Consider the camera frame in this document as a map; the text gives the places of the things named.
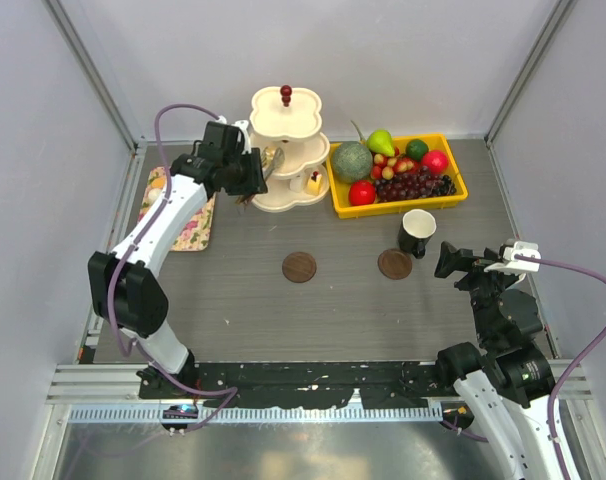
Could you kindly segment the yellow round dessert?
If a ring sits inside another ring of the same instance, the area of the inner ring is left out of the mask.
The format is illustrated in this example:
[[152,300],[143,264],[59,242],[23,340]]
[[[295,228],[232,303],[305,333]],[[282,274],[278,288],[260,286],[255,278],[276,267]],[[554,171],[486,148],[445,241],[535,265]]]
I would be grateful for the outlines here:
[[276,155],[277,148],[274,146],[265,147],[261,153],[261,159],[263,164],[271,164]]

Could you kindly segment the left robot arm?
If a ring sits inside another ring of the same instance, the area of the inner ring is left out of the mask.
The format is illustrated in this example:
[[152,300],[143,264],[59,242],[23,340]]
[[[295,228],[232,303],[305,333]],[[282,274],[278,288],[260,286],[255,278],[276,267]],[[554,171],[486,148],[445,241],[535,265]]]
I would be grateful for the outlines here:
[[164,168],[165,185],[132,232],[88,261],[94,312],[109,322],[122,353],[139,348],[177,398],[196,393],[196,361],[169,324],[158,275],[185,225],[217,192],[242,199],[267,192],[261,151],[248,129],[246,120],[208,122],[195,152]]

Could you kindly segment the white cake slice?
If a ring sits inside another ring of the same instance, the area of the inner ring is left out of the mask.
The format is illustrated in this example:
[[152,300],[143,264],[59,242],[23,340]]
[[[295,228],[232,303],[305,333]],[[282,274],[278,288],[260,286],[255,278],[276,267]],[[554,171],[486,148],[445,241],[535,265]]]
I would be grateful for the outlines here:
[[306,183],[307,180],[304,177],[295,177],[290,180],[289,188],[294,193],[301,193],[304,190]]

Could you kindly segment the yellow cake slice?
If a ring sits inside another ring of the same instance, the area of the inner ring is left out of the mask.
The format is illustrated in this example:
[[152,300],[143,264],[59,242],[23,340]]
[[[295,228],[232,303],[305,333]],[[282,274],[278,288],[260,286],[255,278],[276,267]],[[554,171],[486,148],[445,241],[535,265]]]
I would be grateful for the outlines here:
[[311,196],[317,196],[322,189],[323,176],[319,171],[313,171],[309,176],[305,191]]

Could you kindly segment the orange macaron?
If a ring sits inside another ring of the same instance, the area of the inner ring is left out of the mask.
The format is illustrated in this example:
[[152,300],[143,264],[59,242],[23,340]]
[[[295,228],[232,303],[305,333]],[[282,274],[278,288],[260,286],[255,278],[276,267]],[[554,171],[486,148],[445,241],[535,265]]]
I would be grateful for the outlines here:
[[165,186],[165,179],[158,177],[152,181],[150,186],[152,189],[162,189]]

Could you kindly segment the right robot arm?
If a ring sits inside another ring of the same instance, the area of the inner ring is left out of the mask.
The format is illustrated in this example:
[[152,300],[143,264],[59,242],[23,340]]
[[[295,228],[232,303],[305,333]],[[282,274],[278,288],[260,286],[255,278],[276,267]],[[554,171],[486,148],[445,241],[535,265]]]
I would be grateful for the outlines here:
[[510,240],[482,255],[442,243],[434,275],[462,273],[455,287],[470,297],[477,341],[440,351],[435,381],[471,409],[504,478],[577,479],[552,366],[535,342],[537,302],[517,287],[539,267],[535,243]]

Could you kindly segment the metal tongs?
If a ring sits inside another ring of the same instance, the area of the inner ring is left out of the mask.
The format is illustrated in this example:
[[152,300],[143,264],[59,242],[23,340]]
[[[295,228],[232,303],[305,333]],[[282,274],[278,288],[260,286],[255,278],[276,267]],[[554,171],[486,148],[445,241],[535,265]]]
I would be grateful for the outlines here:
[[[270,176],[274,173],[274,171],[278,170],[284,163],[285,153],[284,153],[283,149],[281,147],[276,147],[276,148],[277,148],[276,155],[271,164],[263,164],[262,159],[261,159],[263,178],[265,181],[267,181],[270,178]],[[237,205],[237,209],[240,212],[243,212],[248,207],[248,205],[251,203],[251,201],[253,200],[254,197],[255,197],[255,194],[238,197],[235,202],[235,204]]]

